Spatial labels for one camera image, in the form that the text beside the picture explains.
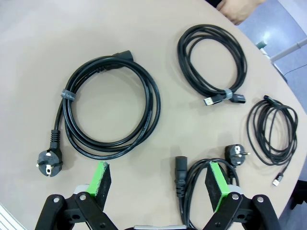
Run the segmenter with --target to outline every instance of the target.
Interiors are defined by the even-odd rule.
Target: black power plug
[[[249,152],[245,152],[242,145],[228,145],[225,147],[225,159],[232,166],[237,167],[245,161],[245,156],[249,155]]]
[[[60,131],[51,131],[50,148],[38,155],[37,167],[45,176],[55,176],[62,170],[62,152],[59,148]]]

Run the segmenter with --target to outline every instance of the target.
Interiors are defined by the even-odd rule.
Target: human hand
[[[233,24],[239,25],[265,0],[222,0],[216,7]]]

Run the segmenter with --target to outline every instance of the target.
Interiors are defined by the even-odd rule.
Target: gray floor
[[[268,45],[264,50],[269,56],[306,38],[301,27],[277,0],[267,0],[238,27],[255,44],[266,40]],[[304,64],[307,64],[307,46],[276,62],[283,74]],[[285,77],[289,87],[307,112],[307,67],[288,73]],[[307,161],[305,161],[300,180],[307,181]],[[307,204],[298,205],[294,210],[290,210],[290,202],[280,216],[282,229],[307,230]]]

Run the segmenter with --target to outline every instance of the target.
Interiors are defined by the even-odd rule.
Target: beige table
[[[112,185],[105,212],[116,226],[180,224],[174,157],[185,155],[189,163],[222,157],[224,147],[236,143],[251,150],[246,117],[264,94],[297,111],[296,153],[278,187],[272,181],[281,168],[263,165],[254,154],[237,172],[247,197],[266,194],[277,215],[281,214],[306,156],[306,114],[269,61],[209,4],[203,0],[32,0],[6,2],[1,14],[0,202],[27,229],[34,229],[48,195],[69,197],[77,185],[90,182],[98,163],[73,149],[62,123],[63,170],[47,178],[35,167],[38,154],[48,148],[60,93],[69,76],[92,58],[127,49],[155,79],[162,113],[144,143],[109,162]],[[200,23],[223,27],[242,45],[248,73],[238,93],[245,95],[246,104],[206,107],[203,97],[184,79],[177,62],[177,42],[184,31]],[[235,79],[231,55],[214,41],[197,45],[192,59],[200,73],[220,88]],[[130,71],[113,70],[88,81],[74,106],[88,135],[116,140],[140,119],[143,89]],[[198,228],[213,214],[204,175],[192,201],[191,217]],[[232,229],[242,227],[235,224]]]

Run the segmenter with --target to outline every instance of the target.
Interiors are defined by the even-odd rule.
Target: green tape
[[[105,161],[102,161],[98,164],[96,172],[92,178],[92,181],[86,190],[93,197],[97,195],[101,179],[104,176],[107,166],[108,166],[108,163]]]
[[[225,178],[222,174],[222,171],[220,169],[219,164],[216,163],[216,162],[210,162],[209,165],[212,169],[215,180],[216,180],[216,182],[217,182],[217,184],[220,188],[220,191],[221,191],[221,198],[220,198],[218,205],[217,205],[217,207],[214,211],[214,212],[216,212],[221,205],[222,199],[230,193],[230,190],[229,190],[228,184],[227,184],[227,182],[226,182],[226,180],[225,180]]]

